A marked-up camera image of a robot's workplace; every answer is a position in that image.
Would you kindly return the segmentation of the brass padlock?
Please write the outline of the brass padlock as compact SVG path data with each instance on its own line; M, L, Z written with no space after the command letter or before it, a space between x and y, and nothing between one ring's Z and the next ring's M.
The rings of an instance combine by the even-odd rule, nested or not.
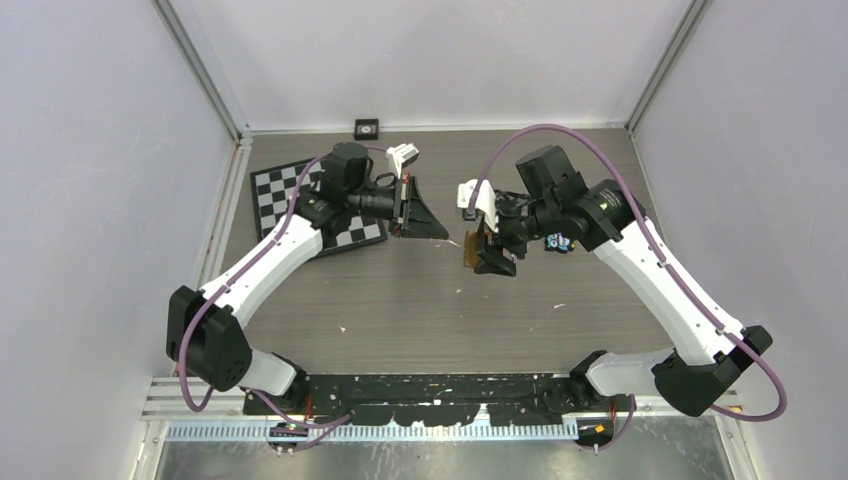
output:
M468 230L463 240L463 265L469 269L475 269L481 262L478 253L480 234L477 231Z

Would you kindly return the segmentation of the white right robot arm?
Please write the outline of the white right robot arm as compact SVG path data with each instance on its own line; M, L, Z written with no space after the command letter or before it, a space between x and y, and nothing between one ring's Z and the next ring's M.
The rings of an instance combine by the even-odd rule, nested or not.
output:
M618 274L672 342L642 354L591 353L569 373L577 406L591 411L617 395L657 395L697 417L753 364L751 352L761 355L772 345L763 327L743 326L710 299L617 182L588 187L559 146L525 155L516 169L523 193L487 180L459 184L458 208L465 220L479 222L466 235L466 267L513 277L529 242L560 234Z

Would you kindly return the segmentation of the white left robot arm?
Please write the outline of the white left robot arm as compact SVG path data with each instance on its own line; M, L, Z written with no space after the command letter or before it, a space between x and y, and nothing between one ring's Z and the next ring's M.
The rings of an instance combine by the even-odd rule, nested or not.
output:
M182 384L195 376L217 391L260 390L280 412L298 412L307 398L298 368L250 346L245 329L261 304L357 217L386 222L401 238L445 240L449 234L406 172L419 150L412 143L384 149L387 172L374 176L373 148L342 142L290 174L273 199L275 226L227 271L203 286L181 286L168 306L166 353Z

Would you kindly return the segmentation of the small black square box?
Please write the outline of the small black square box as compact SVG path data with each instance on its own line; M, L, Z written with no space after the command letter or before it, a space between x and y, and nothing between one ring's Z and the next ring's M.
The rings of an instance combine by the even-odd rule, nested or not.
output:
M356 119L354 121L353 138L370 141L379 138L380 128L378 119Z

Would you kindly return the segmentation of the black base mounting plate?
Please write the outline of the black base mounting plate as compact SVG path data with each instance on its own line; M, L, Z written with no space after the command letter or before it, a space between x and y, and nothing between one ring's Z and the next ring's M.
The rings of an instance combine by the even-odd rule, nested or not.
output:
M631 406L602 397L565 374L299 374L283 395L248 393L246 415L304 414L318 424L342 417L355 426L546 426L572 413L608 420Z

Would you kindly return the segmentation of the black white chessboard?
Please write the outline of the black white chessboard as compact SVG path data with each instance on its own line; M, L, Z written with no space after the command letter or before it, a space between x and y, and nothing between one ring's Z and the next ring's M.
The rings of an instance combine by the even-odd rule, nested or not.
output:
M283 164L250 174L253 215L257 240L268 236L281 221L288 208L294 186L309 160ZM325 240L317 258L337 255L369 247L388 240L383 221L355 216L346 230L333 240Z

